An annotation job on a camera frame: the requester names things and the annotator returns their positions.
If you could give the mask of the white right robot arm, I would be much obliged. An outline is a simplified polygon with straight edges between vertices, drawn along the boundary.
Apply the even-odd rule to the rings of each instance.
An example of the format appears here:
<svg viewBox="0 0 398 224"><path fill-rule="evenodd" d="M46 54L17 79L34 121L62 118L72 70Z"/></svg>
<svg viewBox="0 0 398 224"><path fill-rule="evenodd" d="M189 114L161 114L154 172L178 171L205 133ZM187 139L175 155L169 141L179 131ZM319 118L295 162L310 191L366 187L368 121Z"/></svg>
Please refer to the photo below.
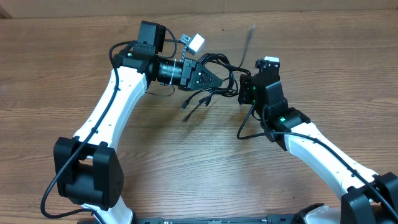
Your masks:
<svg viewBox="0 0 398 224"><path fill-rule="evenodd" d="M259 70L240 76L239 104L251 105L265 136L306 163L340 201L339 208L315 203L286 218L287 223L397 223L397 176L380 175L329 141L301 111L290 107L280 81L280 62L264 57Z"/></svg>

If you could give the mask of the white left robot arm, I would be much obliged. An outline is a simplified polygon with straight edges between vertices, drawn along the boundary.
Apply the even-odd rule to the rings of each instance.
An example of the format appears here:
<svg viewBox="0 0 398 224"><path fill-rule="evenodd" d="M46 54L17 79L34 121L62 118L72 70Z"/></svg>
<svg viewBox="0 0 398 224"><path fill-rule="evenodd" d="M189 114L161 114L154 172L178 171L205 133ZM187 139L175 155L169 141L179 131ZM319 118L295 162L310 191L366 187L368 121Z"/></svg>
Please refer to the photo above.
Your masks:
<svg viewBox="0 0 398 224"><path fill-rule="evenodd" d="M117 156L123 129L153 81L183 91L210 90L222 80L195 60L161 55L168 28L142 21L136 40L109 53L108 86L84 125L72 138L59 138L53 148L55 177L51 187L91 213L96 223L133 223L134 212L121 192L124 173Z"/></svg>

